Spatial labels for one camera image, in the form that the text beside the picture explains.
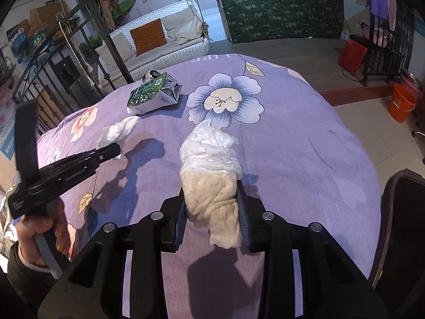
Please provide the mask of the person's left hand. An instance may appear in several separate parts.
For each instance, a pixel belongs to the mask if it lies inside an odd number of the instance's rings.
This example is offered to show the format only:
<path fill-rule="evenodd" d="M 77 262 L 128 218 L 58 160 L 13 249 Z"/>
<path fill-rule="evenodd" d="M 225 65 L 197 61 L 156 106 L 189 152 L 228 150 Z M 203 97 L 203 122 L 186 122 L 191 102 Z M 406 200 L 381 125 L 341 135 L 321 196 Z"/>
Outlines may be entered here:
<path fill-rule="evenodd" d="M 54 233 L 53 242 L 56 251 L 69 257 L 71 239 L 64 209 L 62 199 L 58 198 L 56 201 L 56 218 L 24 215 L 17 223 L 19 252 L 25 262 L 41 268 L 48 267 L 36 243 L 36 237 L 43 236 L 44 233 Z"/>

